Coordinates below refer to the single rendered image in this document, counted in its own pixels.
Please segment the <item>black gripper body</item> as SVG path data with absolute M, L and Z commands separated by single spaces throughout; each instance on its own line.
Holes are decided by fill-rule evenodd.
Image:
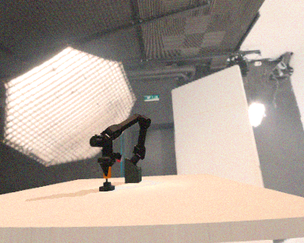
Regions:
M 110 158 L 110 153 L 111 151 L 113 151 L 112 148 L 102 148 L 101 151 L 102 151 L 102 157 L 97 159 L 97 163 L 105 164 L 105 163 L 115 162 L 114 158 L 113 159 Z

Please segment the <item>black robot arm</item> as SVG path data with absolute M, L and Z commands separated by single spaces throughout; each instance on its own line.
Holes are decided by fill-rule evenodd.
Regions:
M 145 115 L 134 114 L 132 117 L 124 120 L 123 122 L 117 125 L 111 125 L 107 127 L 100 135 L 94 135 L 89 139 L 89 145 L 91 147 L 98 148 L 112 148 L 112 141 L 119 137 L 124 130 L 134 125 L 136 122 L 139 122 L 139 140 L 138 144 L 134 146 L 134 155 L 129 160 L 133 165 L 137 165 L 139 159 L 143 160 L 145 158 L 145 137 L 147 128 L 151 124 L 151 119 L 146 117 Z M 109 136 L 107 136 L 107 135 Z M 138 155 L 137 155 L 138 154 Z M 140 157 L 139 157 L 140 156 Z M 110 158 L 118 159 L 121 161 L 122 155 L 120 153 L 113 153 L 111 151 Z

